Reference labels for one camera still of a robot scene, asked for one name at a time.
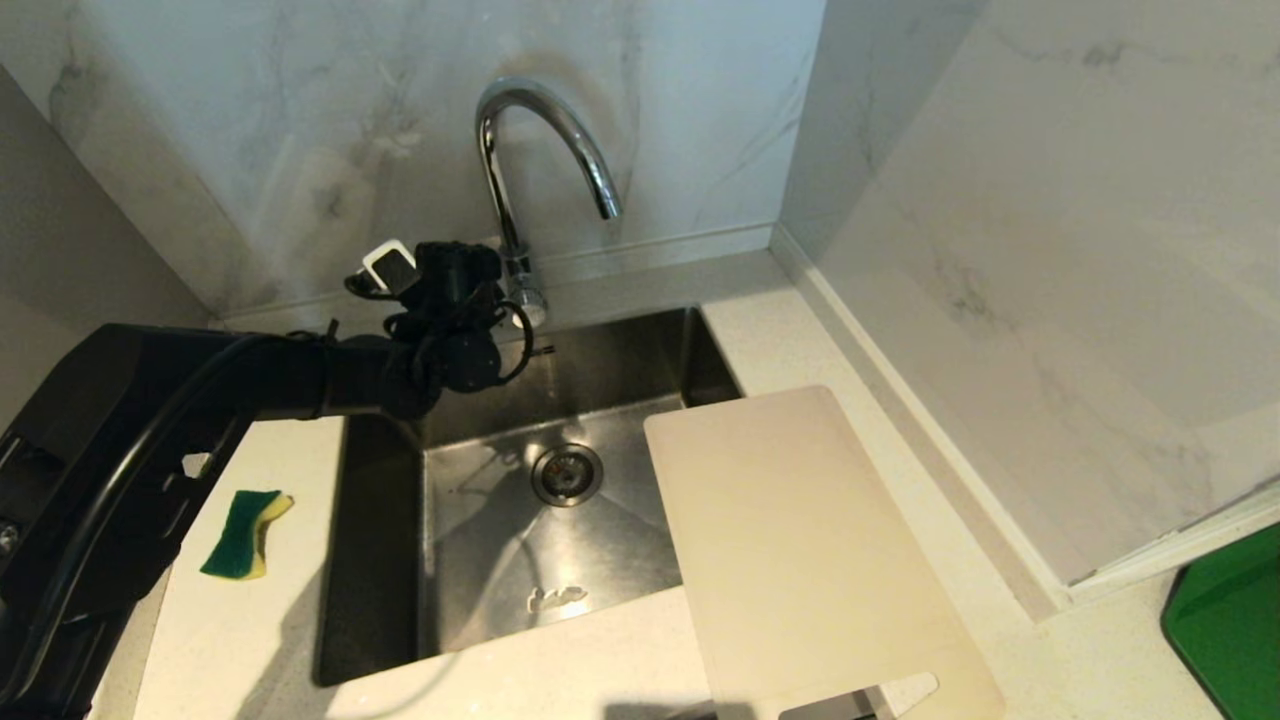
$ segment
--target white cutting board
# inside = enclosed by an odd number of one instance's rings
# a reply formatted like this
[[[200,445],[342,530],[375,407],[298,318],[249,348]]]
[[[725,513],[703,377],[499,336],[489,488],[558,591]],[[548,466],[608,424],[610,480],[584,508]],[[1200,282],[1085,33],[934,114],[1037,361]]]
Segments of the white cutting board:
[[[810,387],[649,418],[722,720],[919,673],[910,720],[993,720],[1004,700],[836,398]]]

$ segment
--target kitchen sink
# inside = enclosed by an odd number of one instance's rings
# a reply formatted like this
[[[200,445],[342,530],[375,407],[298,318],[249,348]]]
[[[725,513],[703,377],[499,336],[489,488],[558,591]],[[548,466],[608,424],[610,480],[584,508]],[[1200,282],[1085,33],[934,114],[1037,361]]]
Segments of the kitchen sink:
[[[512,366],[520,342],[499,346]],[[416,427],[351,418],[316,680],[333,685],[681,583],[644,438],[740,397],[696,309],[540,334],[511,384]]]

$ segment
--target yellow sponge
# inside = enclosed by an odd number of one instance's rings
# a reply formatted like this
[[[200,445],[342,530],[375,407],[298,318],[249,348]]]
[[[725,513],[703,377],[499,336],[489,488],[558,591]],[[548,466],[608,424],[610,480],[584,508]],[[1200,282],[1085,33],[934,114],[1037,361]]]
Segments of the yellow sponge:
[[[229,580],[252,580],[266,574],[266,527],[293,507],[293,498],[280,491],[236,491],[227,512],[223,537],[218,539],[200,571]]]

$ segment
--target sink drain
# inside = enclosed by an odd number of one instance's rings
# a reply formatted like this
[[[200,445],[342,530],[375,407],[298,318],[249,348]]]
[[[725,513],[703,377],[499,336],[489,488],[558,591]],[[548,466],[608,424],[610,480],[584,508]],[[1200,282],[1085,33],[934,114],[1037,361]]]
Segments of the sink drain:
[[[585,445],[562,445],[543,454],[534,465],[534,492],[548,505],[573,507],[600,489],[604,466]]]

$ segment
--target chrome faucet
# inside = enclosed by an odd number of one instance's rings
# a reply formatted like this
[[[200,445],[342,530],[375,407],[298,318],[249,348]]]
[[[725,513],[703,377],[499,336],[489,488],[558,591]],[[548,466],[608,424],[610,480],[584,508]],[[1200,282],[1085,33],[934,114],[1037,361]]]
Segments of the chrome faucet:
[[[622,200],[613,187],[609,168],[604,164],[604,156],[600,155],[600,149],[596,147],[591,135],[568,105],[550,90],[531,79],[498,78],[484,91],[476,106],[476,140],[480,142],[480,160],[489,178],[489,193],[493,196],[493,206],[502,227],[500,255],[507,272],[507,295],[512,302],[520,305],[529,315],[530,324],[536,328],[547,319],[547,297],[543,296],[534,277],[529,245],[522,242],[520,233],[516,232],[516,219],[511,215],[507,184],[502,179],[497,155],[498,115],[512,105],[532,110],[561,136],[573,152],[577,165],[582,168],[582,176],[591,188],[591,197],[595,199],[600,218],[608,220],[621,215]]]

